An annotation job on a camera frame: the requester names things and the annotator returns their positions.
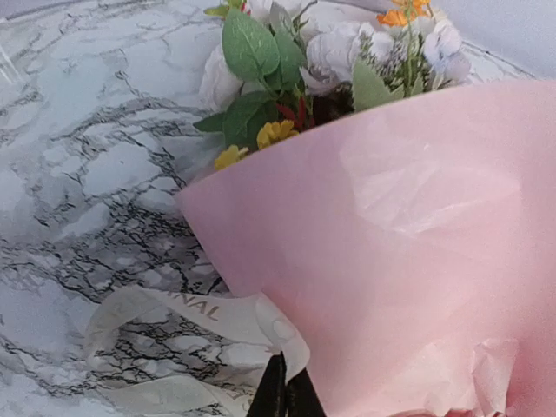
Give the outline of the pink wrapping paper sheet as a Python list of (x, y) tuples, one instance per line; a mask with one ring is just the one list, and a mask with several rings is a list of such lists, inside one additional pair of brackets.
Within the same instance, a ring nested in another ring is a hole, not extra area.
[(328, 415), (554, 415), (554, 82), (361, 112), (177, 200), (230, 291), (300, 330)]

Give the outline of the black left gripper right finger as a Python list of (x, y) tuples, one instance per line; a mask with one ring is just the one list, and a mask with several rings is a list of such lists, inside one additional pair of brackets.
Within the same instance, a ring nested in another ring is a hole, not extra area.
[(287, 417), (325, 417), (308, 371), (303, 369), (286, 384)]

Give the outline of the cream ribbon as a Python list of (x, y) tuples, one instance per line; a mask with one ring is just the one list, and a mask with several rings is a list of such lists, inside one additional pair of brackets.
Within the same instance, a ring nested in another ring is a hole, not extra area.
[(181, 416), (217, 407), (247, 416), (271, 356), (286, 384), (307, 370), (301, 334), (265, 295), (219, 298), (125, 287), (89, 320), (84, 352), (102, 396), (131, 413)]

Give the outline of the orange flower stem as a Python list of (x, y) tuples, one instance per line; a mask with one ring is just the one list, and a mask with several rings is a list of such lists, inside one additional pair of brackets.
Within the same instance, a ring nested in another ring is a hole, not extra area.
[(427, 35), (434, 28), (434, 12), (429, 1), (393, 1), (394, 9), (377, 17), (394, 40), (379, 74), (394, 91), (401, 87), (404, 97), (420, 94), (430, 80), (431, 65), (424, 54)]

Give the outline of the white flower bunch green leaves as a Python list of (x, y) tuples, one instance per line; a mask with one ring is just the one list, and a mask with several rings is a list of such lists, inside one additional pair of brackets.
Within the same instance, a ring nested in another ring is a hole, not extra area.
[[(302, 131), (404, 97), (379, 74), (394, 46), (377, 17), (395, 8), (326, 22), (315, 1), (223, 1), (206, 9), (223, 22), (199, 90), (210, 115), (204, 133), (255, 133), (266, 122), (291, 120)], [(470, 62), (459, 31), (438, 10), (425, 38), (430, 80), (420, 94), (466, 81)]]

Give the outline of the yellow small flower bunch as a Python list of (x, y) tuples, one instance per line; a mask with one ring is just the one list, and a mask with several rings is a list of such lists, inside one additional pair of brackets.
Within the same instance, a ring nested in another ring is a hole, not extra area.
[(226, 148), (216, 157), (214, 166), (217, 171), (228, 168), (251, 154), (283, 142), (299, 131), (291, 120), (266, 122), (257, 132), (246, 135), (225, 133)]

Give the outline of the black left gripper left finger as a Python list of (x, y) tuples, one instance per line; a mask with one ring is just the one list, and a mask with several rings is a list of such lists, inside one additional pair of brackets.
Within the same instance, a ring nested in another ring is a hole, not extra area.
[(285, 374), (283, 354), (271, 356), (247, 412), (248, 417), (286, 416)]

